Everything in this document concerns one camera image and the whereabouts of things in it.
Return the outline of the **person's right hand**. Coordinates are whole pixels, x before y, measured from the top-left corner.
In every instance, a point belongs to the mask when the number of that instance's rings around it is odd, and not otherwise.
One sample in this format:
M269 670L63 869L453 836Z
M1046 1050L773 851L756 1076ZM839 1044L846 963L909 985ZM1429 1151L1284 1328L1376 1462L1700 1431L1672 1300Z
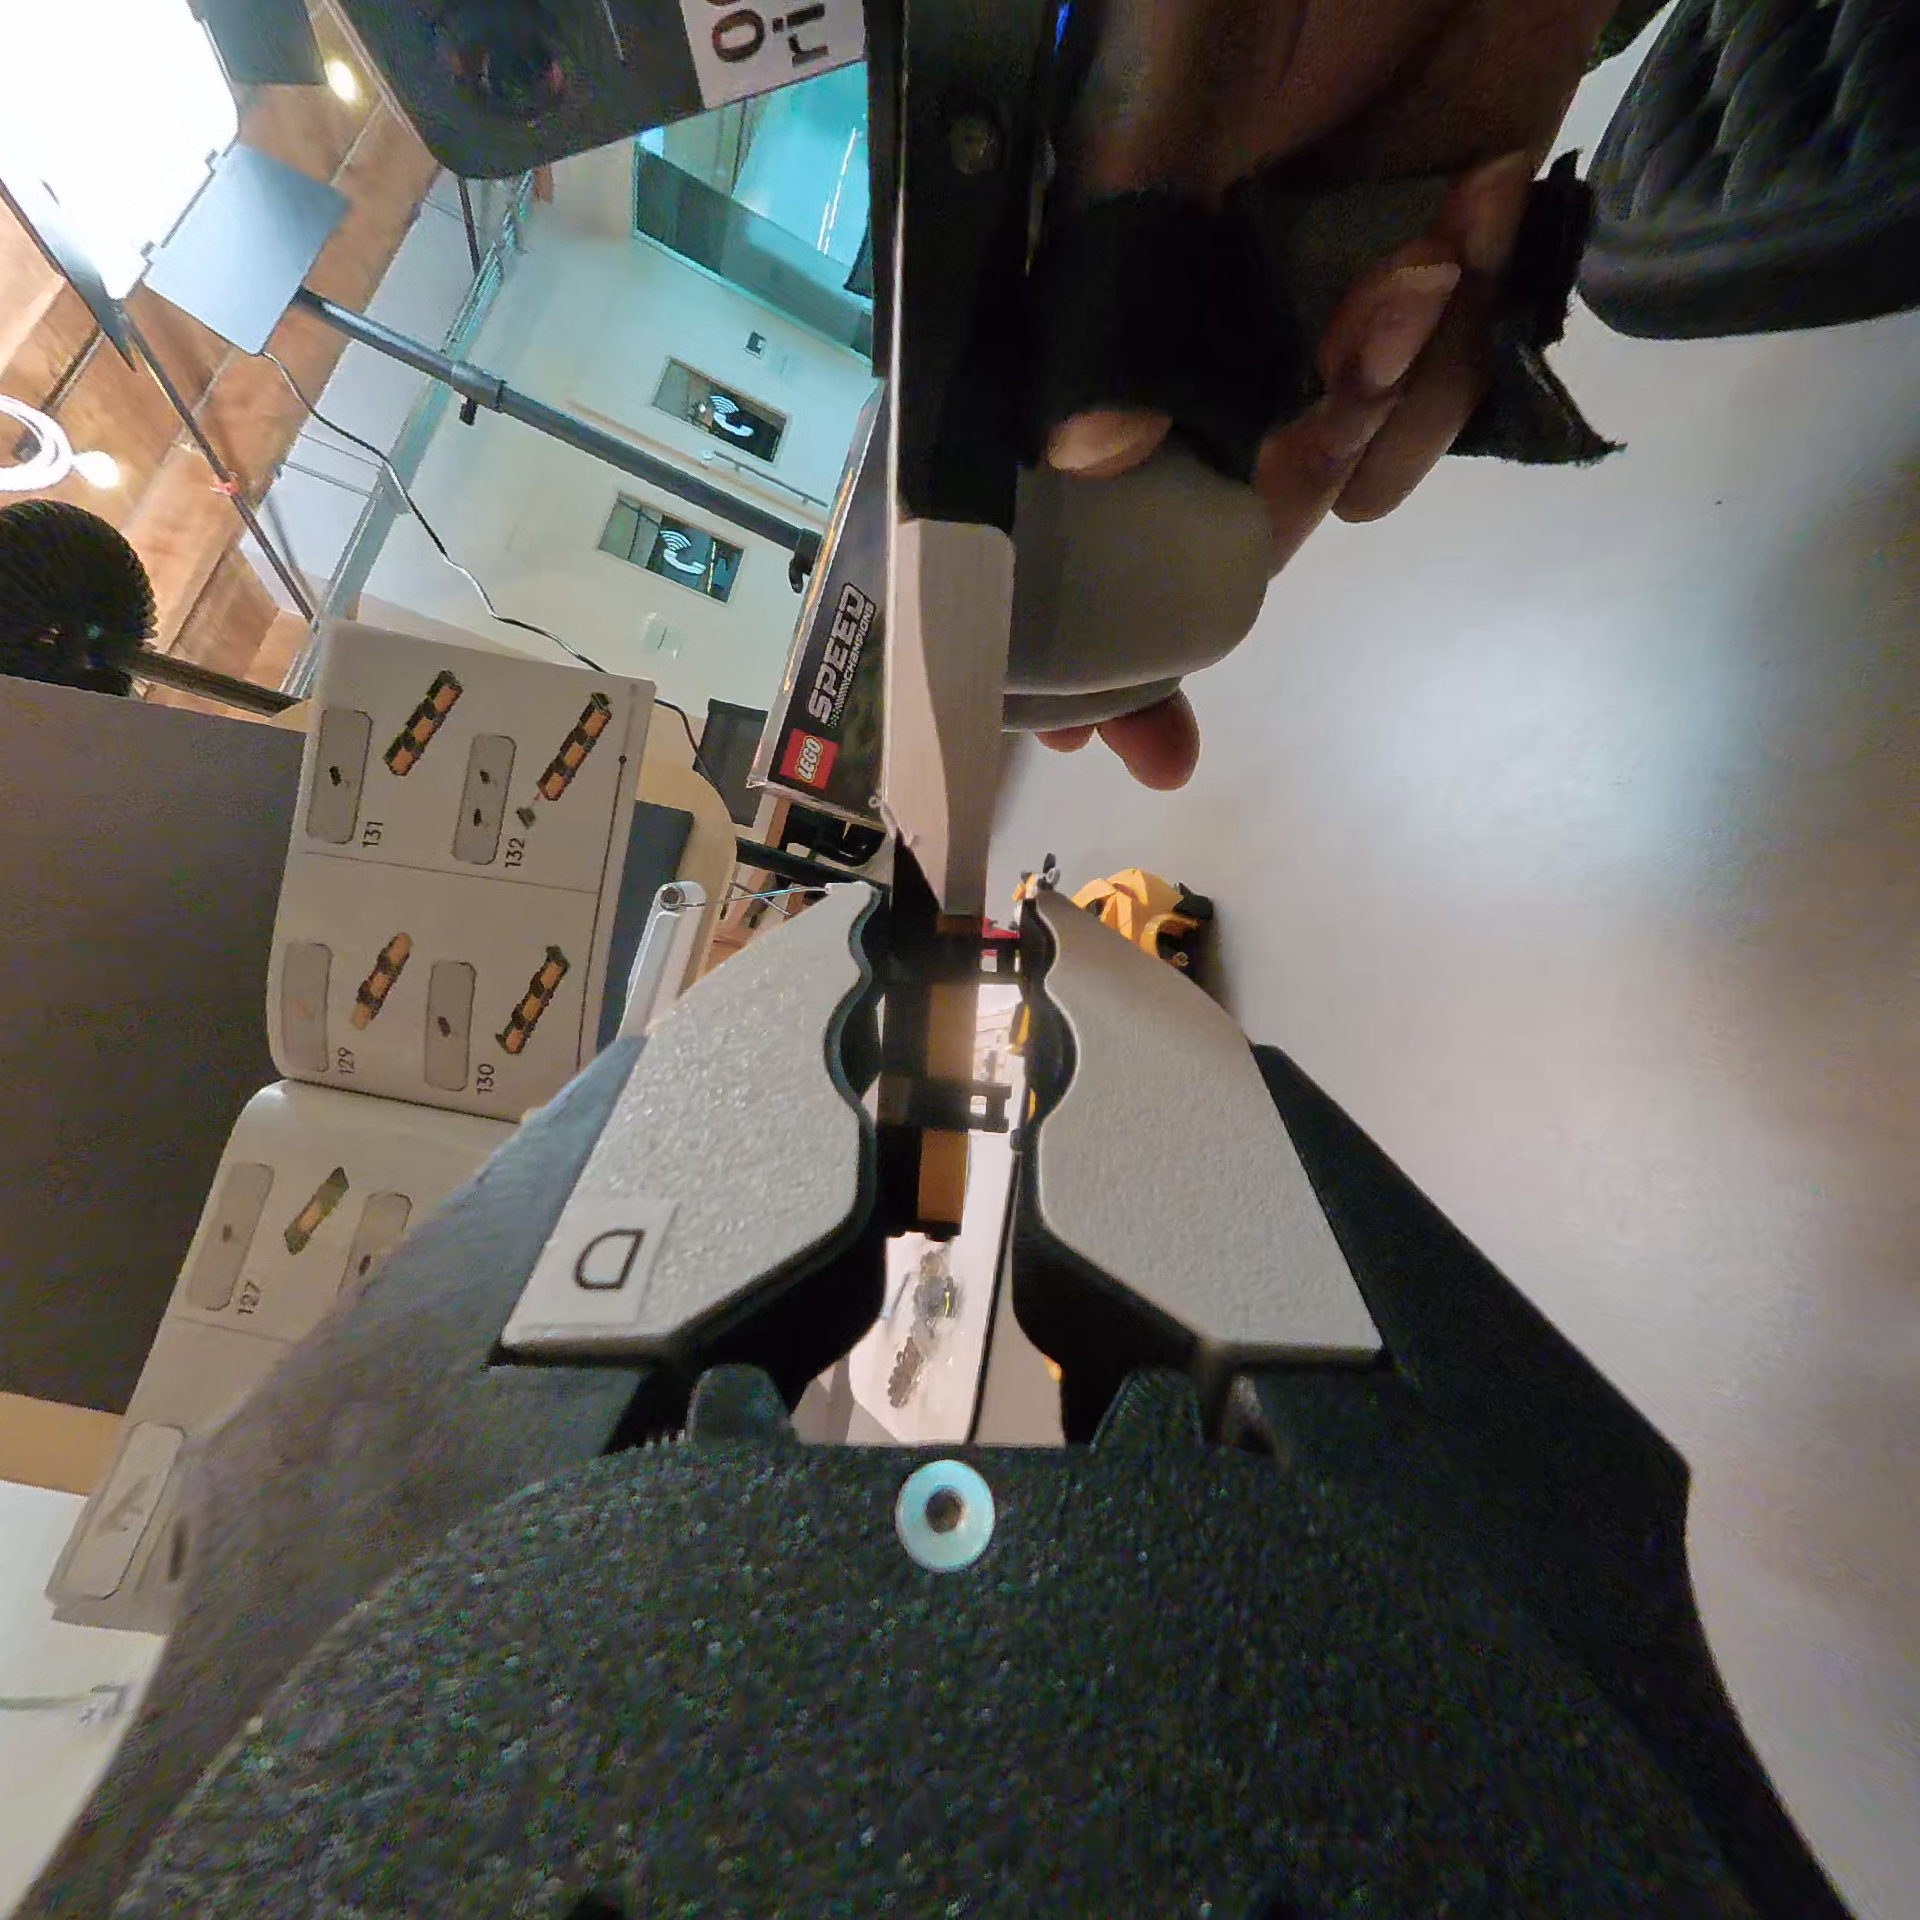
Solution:
M1107 4L1060 136L1071 207L1170 190L1447 178L1425 232L1355 274L1320 399L1267 434L1252 489L1279 576L1330 518L1391 517L1502 376L1529 193L1616 4Z

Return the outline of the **black and yellow lego strip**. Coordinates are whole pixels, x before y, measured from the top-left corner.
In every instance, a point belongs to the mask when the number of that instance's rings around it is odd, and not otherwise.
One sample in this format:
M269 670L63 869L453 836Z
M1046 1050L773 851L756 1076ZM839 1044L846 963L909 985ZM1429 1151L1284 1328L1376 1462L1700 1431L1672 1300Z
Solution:
M876 1174L882 1233L957 1238L976 1133L1010 1131L1010 1088L976 1070L977 1001L1020 988L987 970L983 917L948 917L898 877L879 960Z

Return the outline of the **studio softbox light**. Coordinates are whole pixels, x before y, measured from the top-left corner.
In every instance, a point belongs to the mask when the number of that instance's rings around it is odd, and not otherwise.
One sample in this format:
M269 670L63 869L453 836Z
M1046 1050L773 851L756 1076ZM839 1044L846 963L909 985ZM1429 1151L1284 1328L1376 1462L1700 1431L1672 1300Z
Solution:
M2 4L2 190L82 293L124 304L232 142L191 4Z

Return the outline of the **black ribbed round lamp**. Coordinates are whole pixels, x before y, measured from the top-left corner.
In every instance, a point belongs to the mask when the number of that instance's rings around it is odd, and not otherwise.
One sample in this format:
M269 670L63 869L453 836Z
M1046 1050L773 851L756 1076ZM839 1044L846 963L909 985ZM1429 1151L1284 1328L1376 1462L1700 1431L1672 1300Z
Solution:
M2 509L2 676L130 696L158 601L135 548L97 511Z

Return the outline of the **lego instruction booklet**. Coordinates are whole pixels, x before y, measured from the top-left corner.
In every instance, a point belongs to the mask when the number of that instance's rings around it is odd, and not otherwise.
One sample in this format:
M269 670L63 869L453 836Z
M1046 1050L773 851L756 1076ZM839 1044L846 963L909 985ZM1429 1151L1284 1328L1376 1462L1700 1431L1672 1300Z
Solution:
M207 1441L590 1062L656 688L361 621L318 643L238 1117L155 1348L43 1583L166 1635Z

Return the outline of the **metal stand pole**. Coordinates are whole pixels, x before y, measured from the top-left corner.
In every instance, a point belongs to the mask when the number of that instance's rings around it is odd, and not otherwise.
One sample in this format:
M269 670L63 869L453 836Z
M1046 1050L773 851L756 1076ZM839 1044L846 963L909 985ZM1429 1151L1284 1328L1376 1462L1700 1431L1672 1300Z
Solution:
M756 539L775 544L789 558L787 574L792 590L803 590L803 584L810 582L822 559L824 531L806 529L787 517L775 517L773 509L742 498L707 478L697 478L612 428L601 428L581 417L538 402L485 368L432 352L384 323L366 320L356 311L347 311L312 293L308 285L296 289L292 311L308 313L343 341L371 348L374 353L436 382L439 388L461 396L466 409L516 420L525 428L544 434L545 440L556 440L563 447L573 447L620 474L633 474L713 518L724 518L727 527Z

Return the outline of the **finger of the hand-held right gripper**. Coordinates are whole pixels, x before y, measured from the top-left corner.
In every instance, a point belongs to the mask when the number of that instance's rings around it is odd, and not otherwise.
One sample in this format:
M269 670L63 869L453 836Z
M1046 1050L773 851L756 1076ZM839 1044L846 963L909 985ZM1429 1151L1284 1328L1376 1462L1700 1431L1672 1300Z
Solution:
M879 810L937 910L977 921L999 791L1013 544L997 527L898 517L885 562Z

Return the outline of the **clear bag of small parts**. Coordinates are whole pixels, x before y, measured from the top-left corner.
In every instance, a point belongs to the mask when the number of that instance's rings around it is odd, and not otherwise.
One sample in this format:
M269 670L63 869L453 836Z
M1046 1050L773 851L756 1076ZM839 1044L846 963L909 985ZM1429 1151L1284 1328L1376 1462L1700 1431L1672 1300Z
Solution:
M957 1337L964 1287L952 1267L952 1242L933 1240L895 1296L898 1348L885 1374L885 1405L906 1412L922 1394L937 1357Z

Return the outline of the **yellow lego car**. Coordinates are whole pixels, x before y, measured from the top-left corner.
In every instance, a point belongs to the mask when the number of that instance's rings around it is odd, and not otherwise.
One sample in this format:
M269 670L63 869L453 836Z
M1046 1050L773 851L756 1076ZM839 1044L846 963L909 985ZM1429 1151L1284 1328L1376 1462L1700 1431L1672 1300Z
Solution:
M1060 1381L1060 1418L1087 1435L1118 1381L1181 1366L1177 1308L1198 1050L1188 981L1213 899L1148 869L1067 894L1020 881L1020 1198L1013 1311Z

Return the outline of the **black flag panel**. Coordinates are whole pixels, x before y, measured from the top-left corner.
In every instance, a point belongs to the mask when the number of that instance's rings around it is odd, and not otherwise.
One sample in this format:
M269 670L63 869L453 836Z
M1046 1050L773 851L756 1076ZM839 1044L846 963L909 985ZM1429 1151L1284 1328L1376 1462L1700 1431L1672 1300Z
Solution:
M263 353L347 210L335 186L238 142L142 285L225 348Z
M312 12L292 4L186 4L207 30L232 91L247 87L327 87Z

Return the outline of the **lego set box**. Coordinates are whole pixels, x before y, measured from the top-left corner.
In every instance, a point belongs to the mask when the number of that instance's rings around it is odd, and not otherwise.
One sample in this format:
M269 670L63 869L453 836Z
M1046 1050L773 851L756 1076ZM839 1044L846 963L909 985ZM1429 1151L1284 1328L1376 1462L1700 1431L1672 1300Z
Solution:
M750 783L852 828L879 810L889 396L863 407Z

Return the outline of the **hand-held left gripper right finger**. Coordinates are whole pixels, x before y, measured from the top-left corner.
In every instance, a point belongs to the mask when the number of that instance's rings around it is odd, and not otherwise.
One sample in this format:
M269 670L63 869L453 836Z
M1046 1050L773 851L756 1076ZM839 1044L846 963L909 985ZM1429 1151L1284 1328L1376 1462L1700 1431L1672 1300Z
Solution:
M1135 1372L1213 1415L1238 1374L1367 1366L1380 1328L1235 1022L1054 891L1020 914L1030 1009L1013 1315L1094 1428Z

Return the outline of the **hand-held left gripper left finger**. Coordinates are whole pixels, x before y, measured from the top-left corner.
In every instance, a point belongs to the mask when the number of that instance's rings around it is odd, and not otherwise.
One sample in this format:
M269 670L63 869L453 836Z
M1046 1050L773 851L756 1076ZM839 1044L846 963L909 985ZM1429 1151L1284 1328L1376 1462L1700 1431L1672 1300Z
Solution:
M876 1138L848 1050L872 1047L882 894L835 884L617 1044L502 1151L525 1249L502 1283L502 1384L596 1381L676 1421L712 1372L756 1372L779 1418L879 1305Z

